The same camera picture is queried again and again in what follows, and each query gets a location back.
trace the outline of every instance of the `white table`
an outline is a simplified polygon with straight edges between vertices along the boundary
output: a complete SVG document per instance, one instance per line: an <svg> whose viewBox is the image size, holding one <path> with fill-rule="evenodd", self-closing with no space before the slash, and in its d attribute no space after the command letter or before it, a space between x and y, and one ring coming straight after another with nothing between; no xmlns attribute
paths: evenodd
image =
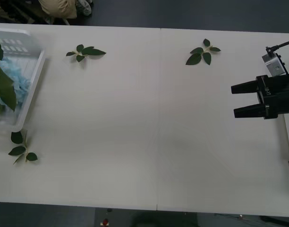
<svg viewBox="0 0 289 227"><path fill-rule="evenodd" d="M0 135L0 201L289 216L284 119L234 119L257 98L230 93L267 74L265 46L289 34L0 27L30 30L48 54L25 124L40 161L13 166ZM205 38L222 52L186 66ZM79 66L65 57L78 44L107 54Z"/></svg>
<svg viewBox="0 0 289 227"><path fill-rule="evenodd" d="M222 52L186 66L207 38ZM265 47L289 34L163 29L158 209L289 216L289 145L283 116L235 119L256 94L230 86L269 74ZM278 51L289 70L289 46Z"/></svg>
<svg viewBox="0 0 289 227"><path fill-rule="evenodd" d="M0 201L155 210L160 29L0 27L47 52L24 127L39 164L13 166L0 136ZM107 54L79 65L79 44Z"/></svg>

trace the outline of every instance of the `basket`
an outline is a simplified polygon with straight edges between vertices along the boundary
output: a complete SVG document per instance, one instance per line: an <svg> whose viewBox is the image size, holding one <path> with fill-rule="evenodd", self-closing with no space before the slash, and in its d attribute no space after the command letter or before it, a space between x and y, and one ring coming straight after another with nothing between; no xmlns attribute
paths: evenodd
<svg viewBox="0 0 289 227"><path fill-rule="evenodd" d="M34 95L45 61L45 51L37 40L25 30L1 29L0 44L7 57L21 68L21 75L30 80L27 94L19 108L13 112L6 106L5 113L0 116L0 129L18 132L24 121Z"/></svg>

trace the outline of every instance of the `blue tissue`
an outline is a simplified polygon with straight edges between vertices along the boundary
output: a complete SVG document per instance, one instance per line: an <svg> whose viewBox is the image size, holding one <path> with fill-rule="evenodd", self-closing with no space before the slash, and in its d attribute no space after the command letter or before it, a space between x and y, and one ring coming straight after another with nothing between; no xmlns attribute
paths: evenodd
<svg viewBox="0 0 289 227"><path fill-rule="evenodd" d="M16 65L12 60L8 59L7 57L4 57L4 59L0 61L0 68L10 79L13 80L13 87L17 96L17 105L21 106L23 104L25 96L28 93L30 80L24 78L21 74L20 66Z"/></svg>

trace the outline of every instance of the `cable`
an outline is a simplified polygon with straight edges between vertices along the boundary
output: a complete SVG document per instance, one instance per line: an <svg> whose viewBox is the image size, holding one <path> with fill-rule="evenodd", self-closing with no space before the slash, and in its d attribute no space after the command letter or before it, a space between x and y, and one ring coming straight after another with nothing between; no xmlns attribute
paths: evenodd
<svg viewBox="0 0 289 227"><path fill-rule="evenodd" d="M278 45L278 49L281 48L281 47L287 46L287 45L289 45L289 41L286 42L286 43L282 43L282 44Z"/></svg>

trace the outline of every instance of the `gray floor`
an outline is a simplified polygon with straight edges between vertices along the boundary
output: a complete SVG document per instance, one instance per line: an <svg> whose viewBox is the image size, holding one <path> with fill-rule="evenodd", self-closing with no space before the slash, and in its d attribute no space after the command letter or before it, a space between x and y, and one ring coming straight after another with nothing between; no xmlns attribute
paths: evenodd
<svg viewBox="0 0 289 227"><path fill-rule="evenodd" d="M289 0L94 0L73 25L289 33Z"/></svg>

